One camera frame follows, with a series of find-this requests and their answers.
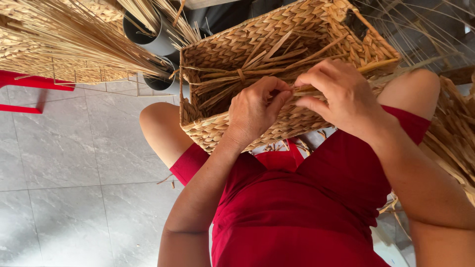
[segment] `basket rim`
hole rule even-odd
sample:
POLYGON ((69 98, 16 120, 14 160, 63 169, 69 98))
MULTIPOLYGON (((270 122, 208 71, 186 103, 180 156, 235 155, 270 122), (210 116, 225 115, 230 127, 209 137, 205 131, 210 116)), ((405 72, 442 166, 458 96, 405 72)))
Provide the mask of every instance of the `basket rim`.
MULTIPOLYGON (((274 9, 268 13, 265 13, 265 14, 262 14, 260 16, 257 16, 255 18, 251 18, 251 19, 247 19, 245 21, 243 21, 242 23, 238 24, 238 25, 235 25, 231 28, 228 28, 224 31, 221 31, 219 33, 216 33, 216 34, 213 34, 211 36, 208 36, 204 39, 201 39, 199 40, 198 42, 195 42, 195 43, 192 43, 192 44, 189 44, 183 48, 180 49, 180 126, 182 128, 185 128, 185 127, 189 127, 189 126, 192 126, 192 125, 196 125, 198 123, 202 123, 206 120, 211 120, 211 119, 216 119, 216 118, 219 118, 219 117, 224 117, 224 116, 227 116, 228 115, 228 111, 225 111, 223 113, 220 113, 220 114, 215 114, 213 116, 210 116, 210 117, 206 117, 206 118, 199 118, 199 119, 196 119, 192 122, 189 122, 187 124, 184 124, 183 121, 183 112, 184 112, 184 107, 183 107, 183 104, 182 104, 182 101, 185 101, 184 97, 183 97, 183 64, 184 64, 184 59, 183 59, 183 51, 186 50, 186 49, 189 49, 193 46, 196 46, 196 45, 199 45, 201 44, 202 42, 206 42, 208 40, 211 40, 211 39, 214 39, 214 38, 217 38, 221 35, 224 35, 224 34, 227 34, 233 30, 236 30, 244 25, 247 25, 247 24, 250 24, 251 22, 255 21, 255 20, 259 20, 259 19, 262 19, 263 17, 267 17, 269 15, 271 15, 271 13, 275 13, 275 12, 278 12, 282 9, 287 9, 289 6, 294 6, 300 2, 304 2, 304 1, 308 1, 308 0, 298 0, 298 1, 295 1, 295 2, 292 2, 288 5, 285 5, 285 6, 282 6, 282 7, 279 7, 277 9, 274 9)), ((366 26, 368 27, 368 30, 373 34, 373 36, 376 38, 376 40, 378 40, 387 50, 388 52, 390 52, 395 59, 397 59, 398 61, 401 60, 401 56, 399 54, 399 52, 393 48, 382 36, 381 34, 379 34, 379 32, 360 14, 360 11, 358 10, 357 7, 355 7, 354 5, 352 5, 348 0, 340 0, 342 2, 344 2, 348 9, 351 9, 354 14, 356 15, 356 17, 366 26)), ((352 35, 354 35, 353 31, 351 29, 347 29, 348 32, 352 35)))

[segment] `gray tile floor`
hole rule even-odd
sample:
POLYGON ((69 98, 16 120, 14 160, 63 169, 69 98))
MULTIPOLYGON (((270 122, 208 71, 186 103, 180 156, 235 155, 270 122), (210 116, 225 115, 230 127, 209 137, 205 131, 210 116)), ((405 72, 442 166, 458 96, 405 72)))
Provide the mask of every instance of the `gray tile floor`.
MULTIPOLYGON (((44 93, 6 86, 0 104, 36 106, 44 93)), ((173 189, 174 178, 157 184, 171 173, 138 116, 151 103, 178 99, 46 93, 43 114, 0 112, 0 266, 156 266, 163 224, 183 186, 173 189)), ((307 137, 323 141, 315 132, 307 137)), ((413 257, 394 216, 379 221, 413 257)))

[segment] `red clothing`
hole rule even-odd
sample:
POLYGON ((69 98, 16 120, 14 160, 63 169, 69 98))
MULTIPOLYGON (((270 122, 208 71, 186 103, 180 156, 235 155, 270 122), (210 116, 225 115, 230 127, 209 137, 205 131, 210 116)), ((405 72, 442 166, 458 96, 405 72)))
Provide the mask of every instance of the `red clothing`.
MULTIPOLYGON (((415 143, 430 121, 383 106, 415 143)), ((171 172, 184 185, 208 159, 193 144, 171 172)), ((337 130, 295 172, 242 153, 213 220, 213 266, 388 266, 371 230, 391 187, 362 140, 337 130)))

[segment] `hand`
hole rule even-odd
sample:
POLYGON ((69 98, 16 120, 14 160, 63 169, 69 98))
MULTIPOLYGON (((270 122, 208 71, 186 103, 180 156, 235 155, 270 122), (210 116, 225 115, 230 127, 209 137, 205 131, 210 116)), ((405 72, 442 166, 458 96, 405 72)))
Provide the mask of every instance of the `hand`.
POLYGON ((320 90, 328 104, 307 96, 299 99, 296 105, 315 111, 326 121, 367 143, 378 136, 381 127, 398 124, 396 117, 376 102, 363 75, 340 59, 318 63, 301 74, 294 85, 308 84, 320 90))
POLYGON ((246 148, 276 121, 279 111, 292 95, 289 85, 276 77, 262 77, 244 88, 231 101, 225 136, 233 135, 235 142, 246 148), (274 90, 280 92, 269 99, 274 90))

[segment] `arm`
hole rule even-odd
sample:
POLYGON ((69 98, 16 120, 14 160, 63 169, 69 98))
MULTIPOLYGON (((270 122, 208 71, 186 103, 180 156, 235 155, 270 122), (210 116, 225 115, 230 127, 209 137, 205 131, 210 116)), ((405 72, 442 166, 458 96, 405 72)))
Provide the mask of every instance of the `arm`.
POLYGON ((229 172, 239 154, 275 122, 291 96, 285 82, 264 77, 233 98, 229 128, 178 196, 165 222, 158 266, 211 266, 208 230, 229 172), (281 92, 268 104, 273 90, 281 92))
POLYGON ((460 186, 427 158, 376 102, 364 77, 340 60, 323 61, 298 77, 312 84, 328 104, 305 97, 297 104, 367 142, 410 221, 418 266, 472 266, 475 209, 460 186))

